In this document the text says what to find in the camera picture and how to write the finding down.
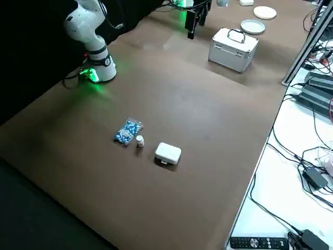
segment white table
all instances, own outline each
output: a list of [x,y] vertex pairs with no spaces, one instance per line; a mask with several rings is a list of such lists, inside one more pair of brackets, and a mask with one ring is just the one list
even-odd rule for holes
[[[307,70],[301,69],[291,85],[304,82],[307,72]],[[299,92],[292,87],[287,90],[287,93]],[[315,117],[319,135],[328,146],[331,146],[333,124],[329,119],[317,113]],[[282,145],[299,156],[306,149],[322,145],[314,130],[312,111],[291,100],[282,103],[274,123],[274,130]],[[267,142],[291,158],[278,145],[273,134],[268,137]],[[318,162],[315,160],[318,153],[326,154],[323,149],[319,152],[314,150],[305,153],[304,158],[318,166]],[[302,191],[300,177],[293,162],[284,159],[265,144],[254,173],[256,183],[252,194],[257,202],[299,230],[309,229],[325,241],[330,246],[330,250],[333,249],[333,209],[328,211],[328,206],[318,200],[313,200]],[[230,235],[287,237],[288,229],[251,201],[249,195],[252,185],[253,178]],[[329,186],[333,186],[333,181],[329,181]],[[318,191],[314,193],[333,203],[333,195],[323,195]]]

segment black remote control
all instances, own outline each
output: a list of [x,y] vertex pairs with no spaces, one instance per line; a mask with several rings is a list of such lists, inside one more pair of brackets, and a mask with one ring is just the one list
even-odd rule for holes
[[287,238],[275,237],[230,237],[230,246],[233,249],[259,248],[289,250]]

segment case handle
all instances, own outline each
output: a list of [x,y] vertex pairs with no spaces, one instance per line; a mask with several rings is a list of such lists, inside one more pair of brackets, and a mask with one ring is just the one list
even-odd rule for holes
[[[241,33],[241,34],[244,36],[244,38],[243,38],[241,41],[238,41],[238,40],[235,40],[235,39],[230,38],[230,32],[231,32],[231,31],[236,31],[237,33]],[[236,29],[229,30],[229,32],[227,33],[227,37],[228,37],[230,40],[233,40],[233,41],[235,41],[235,42],[237,42],[237,43],[244,43],[244,42],[245,42],[245,34],[244,34],[244,32],[242,32],[241,30],[236,30]]]

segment black power adapter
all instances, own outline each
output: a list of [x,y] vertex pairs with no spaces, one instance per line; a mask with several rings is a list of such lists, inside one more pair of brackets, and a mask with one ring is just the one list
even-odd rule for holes
[[329,250],[328,245],[308,229],[302,236],[288,232],[288,242],[294,250]]
[[315,168],[308,168],[303,172],[303,177],[306,179],[314,190],[319,190],[325,187],[328,182]]
[[311,250],[328,250],[328,245],[323,242],[317,235],[306,229],[301,238],[301,244]]

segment metal pole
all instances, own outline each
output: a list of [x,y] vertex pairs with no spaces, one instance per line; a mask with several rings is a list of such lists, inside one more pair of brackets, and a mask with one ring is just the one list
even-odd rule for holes
[[300,53],[296,57],[295,61],[291,65],[288,73],[282,80],[282,85],[287,86],[291,81],[294,79],[295,75],[302,67],[302,64],[305,62],[306,58],[308,57],[311,49],[317,44],[319,39],[321,38],[322,34],[324,33],[326,27],[330,23],[331,19],[333,18],[333,1],[329,3],[325,12],[320,17],[319,21],[315,25],[315,28],[309,34],[308,38],[306,39]]

